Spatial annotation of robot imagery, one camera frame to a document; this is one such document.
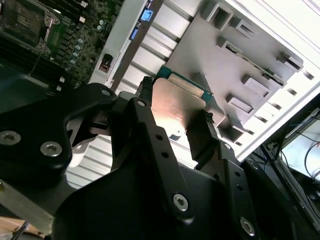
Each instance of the black cable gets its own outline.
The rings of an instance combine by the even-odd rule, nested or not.
[[[266,159],[266,158],[265,158],[265,155],[264,155],[264,153],[262,152],[262,150],[261,150],[260,147],[259,147],[259,155],[260,155],[262,158]],[[264,172],[266,172],[266,166],[267,166],[267,164],[265,164],[265,165],[263,166],[263,171],[264,171]]]
[[[310,172],[309,172],[309,170],[308,170],[308,168],[307,168],[307,158],[308,158],[308,155],[309,155],[311,149],[313,149],[313,148],[314,148],[315,146],[317,146],[319,143],[320,143],[320,142],[317,141],[315,144],[313,144],[313,145],[308,149],[308,151],[306,152],[305,157],[304,157],[304,167],[305,167],[305,170],[306,170],[306,172],[309,174],[309,176],[310,176],[312,179],[313,179],[313,176],[310,174]]]
[[[25,221],[23,225],[19,228],[19,230],[13,234],[11,240],[18,240],[20,236],[24,233],[24,231],[28,228],[28,225],[29,224]]]
[[[274,159],[273,159],[274,161],[278,159],[278,157],[280,155],[280,152],[282,151],[282,146],[283,146],[284,141],[286,139],[286,135],[287,135],[289,127],[290,127],[290,120],[286,124],[285,130],[284,130],[284,134],[283,134],[283,138],[282,138],[281,142],[278,144],[278,148],[276,150],[276,153],[275,153],[275,156],[274,156]]]
[[[304,195],[306,196],[306,199],[308,200],[310,206],[311,206],[311,209],[312,211],[315,213],[315,215],[320,219],[320,216],[319,214],[316,212],[316,210],[314,209],[314,204],[313,204],[313,201],[310,200],[310,197],[308,196],[308,194],[306,193],[306,191],[304,189],[302,189],[303,192],[304,192]]]
[[[291,169],[290,169],[290,167],[289,167],[289,163],[288,163],[287,157],[286,157],[285,153],[281,150],[281,156],[282,156],[282,155],[284,156],[286,165],[288,166],[289,170],[291,171]]]
[[[306,135],[304,135],[303,133],[301,133],[301,132],[295,132],[296,134],[299,134],[299,135],[301,135],[301,136],[304,136],[306,139],[309,139],[309,140],[311,140],[311,141],[313,141],[313,142],[315,142],[315,143],[317,143],[318,141],[316,141],[316,140],[314,140],[314,139],[312,139],[311,137],[308,137],[308,136],[306,136]]]

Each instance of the metal slot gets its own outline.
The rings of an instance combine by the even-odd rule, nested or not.
[[[219,127],[219,131],[221,137],[227,139],[230,142],[235,143],[242,136],[243,132],[238,131],[233,128],[231,125],[227,125],[226,127]]]
[[[250,134],[250,135],[254,135],[254,134],[255,134],[253,131],[250,131],[250,130],[248,130],[248,129],[246,129],[246,132],[247,132],[248,134]]]
[[[205,10],[207,13],[209,12],[210,7],[210,5],[207,6]],[[234,15],[233,11],[221,2],[218,2],[209,14],[206,14],[206,12],[204,13],[204,15],[207,15],[206,21],[212,23],[220,31],[224,30]]]
[[[287,91],[288,91],[290,94],[292,94],[293,96],[296,96],[296,95],[298,94],[295,90],[293,90],[293,89],[291,89],[291,88],[288,88]]]
[[[162,5],[152,25],[154,26],[154,24],[158,24],[174,36],[182,38],[188,26],[190,25],[190,22],[178,13],[176,13],[175,11],[173,11],[168,6]]]
[[[255,116],[257,119],[259,119],[261,122],[264,122],[265,124],[268,122],[266,119],[264,119],[262,116]]]
[[[245,102],[241,101],[240,99],[232,96],[232,95],[229,95],[227,98],[226,98],[226,101],[228,102],[228,104],[244,111],[245,113],[247,114],[250,114],[252,111],[253,111],[253,107],[246,104]]]
[[[299,61],[293,56],[290,56],[289,54],[286,54],[284,52],[277,60],[283,63],[287,68],[295,72],[300,71],[303,67],[303,61]]]
[[[263,98],[266,98],[270,93],[270,90],[266,86],[262,85],[260,82],[249,75],[246,75],[242,79],[242,83]]]
[[[245,60],[246,62],[248,62],[252,66],[254,66],[256,69],[260,70],[262,72],[262,76],[265,77],[266,79],[268,79],[268,80],[272,79],[273,81],[275,81],[275,83],[277,83],[281,87],[283,87],[285,85],[280,76],[278,76],[275,73],[271,72],[269,69],[265,70],[262,67],[260,67],[259,65],[255,64],[253,61],[251,61],[246,56],[244,56],[242,51],[238,47],[233,45],[231,42],[226,40],[224,37],[219,37],[218,38],[217,45],[222,50],[227,50],[228,52],[233,53],[237,57],[242,58],[243,60]]]
[[[235,129],[241,133],[244,133],[246,131],[238,119],[235,119],[235,118],[231,117],[230,115],[227,115],[227,118],[228,118],[230,125],[233,129]]]
[[[245,22],[242,19],[236,18],[233,21],[232,25],[237,31],[246,36],[248,39],[253,39],[257,34],[257,32],[252,29],[252,26],[250,26],[247,22]]]
[[[302,69],[301,72],[302,72],[303,75],[304,75],[305,77],[307,77],[309,80],[313,80],[313,79],[315,78],[311,73],[305,71],[304,69]]]

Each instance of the white metal panel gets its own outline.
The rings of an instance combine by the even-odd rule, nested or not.
[[[256,133],[260,131],[261,129],[264,129],[266,124],[259,120],[256,116],[253,116],[250,118],[244,125],[244,129],[250,130],[253,133]]]
[[[96,161],[93,161],[92,159],[89,159],[87,157],[84,157],[82,162],[80,163],[80,166],[85,167],[88,170],[91,170],[95,173],[99,173],[102,175],[106,175],[108,173],[110,173],[111,168],[106,166],[106,165],[102,165]]]
[[[173,140],[171,140],[171,147],[178,162],[192,169],[198,164],[192,160],[190,150],[180,146]]]
[[[265,110],[263,107],[256,111],[255,116],[263,118],[266,121],[269,121],[273,117],[273,115],[267,110]]]
[[[89,146],[85,156],[106,166],[112,166],[112,155],[110,152],[104,152],[100,149]]]
[[[181,8],[184,12],[194,17],[203,0],[170,0],[173,4]]]
[[[259,27],[294,52],[299,52],[304,59],[304,69],[313,76],[320,76],[318,68],[320,55],[315,44],[305,38],[295,26],[286,21],[277,10],[257,0],[226,0],[233,7],[254,21]],[[291,4],[291,11],[301,16],[300,9]]]
[[[237,139],[237,142],[239,142],[240,144],[243,144],[243,143],[247,143],[248,141],[251,141],[254,137],[245,132],[243,133],[238,139]]]
[[[296,100],[291,104],[287,104],[281,108],[278,113],[265,125],[256,127],[254,139],[242,146],[237,154],[238,160],[245,159],[252,151],[260,146],[267,138],[269,138],[277,129],[303,108],[309,101],[320,93],[320,83],[317,80],[312,81],[312,87],[302,96],[296,96]],[[253,128],[254,124],[248,124],[248,129]]]
[[[111,143],[111,137],[110,136],[99,135],[99,138],[104,139],[104,140],[106,140],[106,141]]]
[[[150,27],[150,29],[148,31],[148,35],[150,37],[156,39],[157,41],[159,41],[163,45],[167,46],[171,50],[174,50],[178,44],[176,41],[172,40],[167,35],[163,34],[159,30],[155,29],[153,26]]]
[[[160,8],[154,19],[154,23],[158,24],[178,38],[182,38],[190,24],[188,20],[177,14],[166,5],[162,5]]]
[[[72,183],[72,182],[70,182],[70,181],[68,181],[68,184],[69,184],[71,187],[73,187],[74,189],[80,189],[81,187],[83,187],[83,186],[77,185],[77,184],[75,184],[75,183]]]
[[[107,79],[112,79],[115,74],[114,68],[118,68],[122,56],[127,50],[130,40],[129,37],[136,26],[136,23],[145,8],[147,0],[125,0],[120,13],[113,25],[113,28],[108,36],[99,61],[95,66],[91,76],[91,83],[105,84]],[[110,54],[113,57],[110,70],[108,73],[99,70],[100,63],[105,54]]]
[[[133,62],[156,74],[166,62],[143,47],[139,47]]]
[[[155,38],[147,35],[142,41],[143,44],[147,45],[148,47],[154,49],[161,55],[169,58],[172,54],[172,50],[168,48],[167,46],[163,45],[161,42],[156,40]]]
[[[129,92],[135,94],[137,92],[136,87],[129,86],[128,84],[124,83],[123,81],[120,82],[118,88],[115,91],[115,94],[119,94],[120,92]]]
[[[268,101],[271,104],[277,104],[284,108],[296,102],[295,96],[290,94],[286,89],[279,89]]]
[[[102,177],[101,174],[97,174],[93,171],[90,171],[88,169],[85,169],[84,167],[77,166],[77,167],[70,167],[68,169],[68,173],[72,173],[78,176],[85,176],[88,180],[95,181]]]
[[[145,76],[149,75],[130,65],[125,72],[123,79],[133,83],[136,86],[139,86]]]
[[[312,85],[312,81],[309,79],[301,79],[299,74],[294,74],[285,85],[284,89],[293,89],[298,94],[304,94],[306,93]]]
[[[92,181],[89,179],[86,179],[85,176],[78,176],[75,175],[72,172],[66,172],[66,179],[69,182],[69,184],[76,184],[80,187],[83,187],[85,185],[88,185],[89,183],[91,183]]]
[[[104,152],[112,153],[111,141],[103,137],[98,136],[94,141],[90,143],[90,145]]]
[[[272,105],[272,104],[269,103],[269,102],[266,102],[266,103],[262,106],[262,108],[263,108],[264,110],[266,110],[268,113],[272,114],[272,115],[276,115],[276,114],[279,113],[279,109],[276,108],[274,105]]]
[[[320,45],[319,15],[301,0],[279,1],[279,0],[258,0],[275,10],[283,19],[293,25],[297,31],[313,42]]]

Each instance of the screw hole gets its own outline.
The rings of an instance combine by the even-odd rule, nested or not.
[[[7,134],[7,135],[4,136],[3,139],[4,140],[14,141],[15,140],[15,136],[13,136],[12,134]]]
[[[242,187],[242,186],[240,186],[239,184],[236,186],[236,188],[237,188],[237,189],[239,189],[241,192],[243,192],[243,191],[244,191],[243,187]]]
[[[163,140],[163,137],[161,135],[159,135],[159,134],[155,135],[155,137],[156,137],[156,139],[158,139],[160,141]]]
[[[169,158],[169,154],[166,151],[162,151],[161,155],[162,155],[162,157],[164,157],[166,159]]]
[[[48,151],[52,151],[52,152],[57,151],[57,148],[56,148],[55,146],[53,146],[53,145],[47,146],[46,149],[47,149]]]

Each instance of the black metal bracket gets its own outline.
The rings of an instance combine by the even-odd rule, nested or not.
[[[136,94],[139,98],[143,99],[151,107],[152,105],[152,94],[153,94],[153,78],[150,76],[145,76],[139,85]]]
[[[305,191],[295,177],[292,175],[289,167],[284,164],[282,160],[274,159],[275,156],[277,156],[276,152],[267,150],[263,144],[260,146],[260,149],[267,158],[270,166],[281,181],[287,193],[291,197],[297,210],[304,217],[304,219],[311,223],[314,229],[320,233],[320,212],[306,195]]]
[[[1,114],[0,178],[34,186],[57,183],[72,147],[96,136],[83,127],[86,117],[111,108],[116,99],[108,87],[93,83]]]
[[[194,206],[166,131],[156,125],[150,105],[141,98],[130,99],[127,111],[131,119],[129,144],[138,144],[143,162],[153,172],[165,212],[178,224],[191,224]]]
[[[212,115],[200,112],[186,135],[196,169],[215,177],[225,188],[234,228],[242,239],[259,239],[258,225],[244,170],[231,146],[218,139]]]

